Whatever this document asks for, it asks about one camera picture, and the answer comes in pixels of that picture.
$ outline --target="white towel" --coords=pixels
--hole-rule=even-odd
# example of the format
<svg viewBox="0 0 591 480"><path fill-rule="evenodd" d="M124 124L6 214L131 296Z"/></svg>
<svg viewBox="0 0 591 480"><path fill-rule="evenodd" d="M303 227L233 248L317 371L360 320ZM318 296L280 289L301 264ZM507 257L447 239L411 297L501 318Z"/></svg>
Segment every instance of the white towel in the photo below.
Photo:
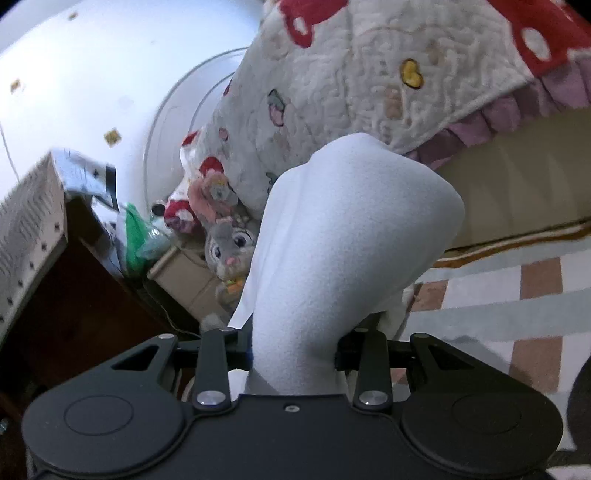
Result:
<svg viewBox="0 0 591 480"><path fill-rule="evenodd" d="M339 138L284 173L230 322L241 327L253 314L246 391L344 392L338 340L433 265L463 214L445 180L366 134Z"/></svg>

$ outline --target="metal bolt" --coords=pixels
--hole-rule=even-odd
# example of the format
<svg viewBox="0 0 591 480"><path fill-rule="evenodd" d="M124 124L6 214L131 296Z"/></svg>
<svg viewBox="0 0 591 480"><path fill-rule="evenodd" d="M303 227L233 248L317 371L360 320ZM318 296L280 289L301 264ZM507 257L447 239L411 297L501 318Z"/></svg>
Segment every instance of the metal bolt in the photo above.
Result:
<svg viewBox="0 0 591 480"><path fill-rule="evenodd" d="M9 425L10 422L8 421L8 419L2 419L2 421L0 421L0 436L6 433Z"/></svg>
<svg viewBox="0 0 591 480"><path fill-rule="evenodd" d="M218 390L206 390L197 395L197 403L204 407L217 407L226 400L226 396Z"/></svg>
<svg viewBox="0 0 591 480"><path fill-rule="evenodd" d="M388 401L388 395L379 390L368 390L359 396L359 401L364 405L377 407Z"/></svg>

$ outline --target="yellow heart pattern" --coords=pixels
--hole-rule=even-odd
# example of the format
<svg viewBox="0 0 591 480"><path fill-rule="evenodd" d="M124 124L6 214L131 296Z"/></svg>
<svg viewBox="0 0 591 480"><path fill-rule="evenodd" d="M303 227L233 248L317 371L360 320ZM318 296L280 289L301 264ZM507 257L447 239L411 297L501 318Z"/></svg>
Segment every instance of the yellow heart pattern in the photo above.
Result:
<svg viewBox="0 0 591 480"><path fill-rule="evenodd" d="M402 78L403 84L416 90L421 88L425 83L418 63L413 59L404 60L402 65L400 65L400 78Z"/></svg>

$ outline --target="gray bunny plush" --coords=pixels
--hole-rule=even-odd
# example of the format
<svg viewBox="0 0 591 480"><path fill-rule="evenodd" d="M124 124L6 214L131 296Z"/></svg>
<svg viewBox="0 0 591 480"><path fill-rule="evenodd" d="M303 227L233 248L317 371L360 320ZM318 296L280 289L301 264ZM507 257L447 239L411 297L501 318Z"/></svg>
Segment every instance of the gray bunny plush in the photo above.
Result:
<svg viewBox="0 0 591 480"><path fill-rule="evenodd" d="M240 301L258 233L257 222L240 215L218 220L207 230L205 259L210 270L222 280L216 289L216 300L229 316ZM202 322L202 330L208 330L209 323L212 327L219 327L219 322L227 325L229 321L229 317L220 318L219 322L214 318L206 319Z"/></svg>

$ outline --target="black mount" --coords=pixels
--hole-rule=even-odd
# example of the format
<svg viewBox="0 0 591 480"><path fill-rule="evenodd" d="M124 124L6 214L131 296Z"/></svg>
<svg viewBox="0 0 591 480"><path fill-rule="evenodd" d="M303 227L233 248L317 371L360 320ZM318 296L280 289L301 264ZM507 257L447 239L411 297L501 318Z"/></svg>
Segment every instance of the black mount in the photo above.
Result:
<svg viewBox="0 0 591 480"><path fill-rule="evenodd" d="M352 405L231 402L227 373L250 369L251 333L249 321L192 342L163 334L43 394L22 422L39 478L549 478L562 436L550 400L432 336L345 336L335 367L359 371ZM171 393L184 368L195 368L187 403ZM392 401L390 368L407 369L404 402Z"/></svg>

